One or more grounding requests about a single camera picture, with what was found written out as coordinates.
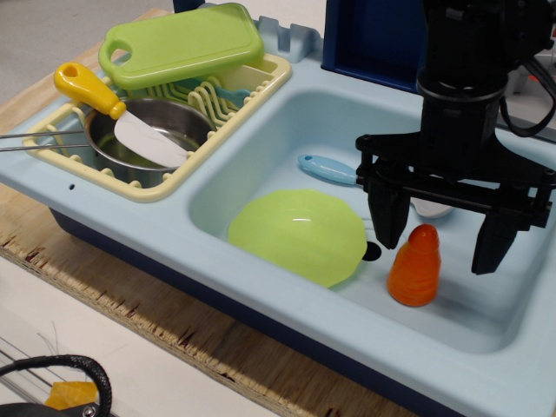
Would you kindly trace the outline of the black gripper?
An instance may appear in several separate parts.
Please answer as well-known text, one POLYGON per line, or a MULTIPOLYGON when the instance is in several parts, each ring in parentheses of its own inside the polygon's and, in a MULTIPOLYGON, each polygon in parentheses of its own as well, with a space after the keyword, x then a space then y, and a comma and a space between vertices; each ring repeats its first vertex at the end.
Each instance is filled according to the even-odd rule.
POLYGON ((446 145, 427 146, 419 133, 364 135, 355 146, 375 236, 385 248, 398 245, 412 196, 486 214, 473 253, 476 275, 497 270, 518 224, 547 225, 554 171, 512 152, 495 136, 470 157, 446 145))

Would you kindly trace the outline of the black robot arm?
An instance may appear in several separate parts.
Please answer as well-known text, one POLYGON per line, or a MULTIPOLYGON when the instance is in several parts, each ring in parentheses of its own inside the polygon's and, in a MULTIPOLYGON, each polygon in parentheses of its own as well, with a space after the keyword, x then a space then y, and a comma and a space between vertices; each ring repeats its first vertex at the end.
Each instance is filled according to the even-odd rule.
POLYGON ((519 67, 549 94, 555 83, 537 60, 553 46, 551 1, 426 1, 427 53, 417 78, 420 130, 357 139, 356 181, 378 241, 395 248, 412 199, 481 213, 472 271, 494 272, 520 231, 546 226, 555 172, 498 140, 505 90, 519 67))

